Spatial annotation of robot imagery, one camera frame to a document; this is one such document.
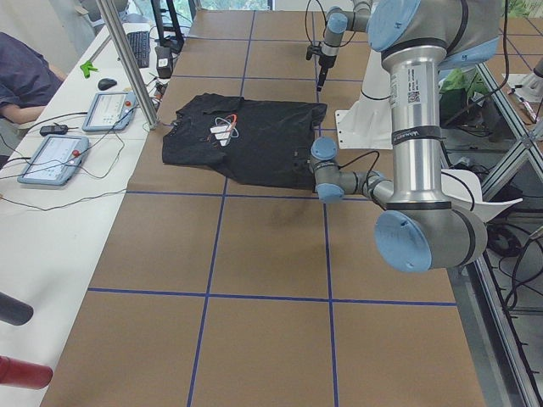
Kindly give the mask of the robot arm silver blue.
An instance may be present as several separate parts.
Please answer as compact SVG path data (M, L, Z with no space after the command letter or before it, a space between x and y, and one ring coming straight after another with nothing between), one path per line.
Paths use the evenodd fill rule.
M373 1L353 1L353 9L345 11L333 7L327 12L323 39L313 47L320 66L316 89L320 92L327 79L327 73L334 67L339 48L346 32L366 32L372 15Z
M379 173L343 172L327 137L311 148L316 192L326 203L363 194L382 208L374 238L397 270L426 270L475 261L487 244L484 222L443 193L439 122L439 72L482 63L496 51L499 1L357 1L351 11L327 12L320 43L320 78L333 67L346 31L368 35L389 73L394 179Z

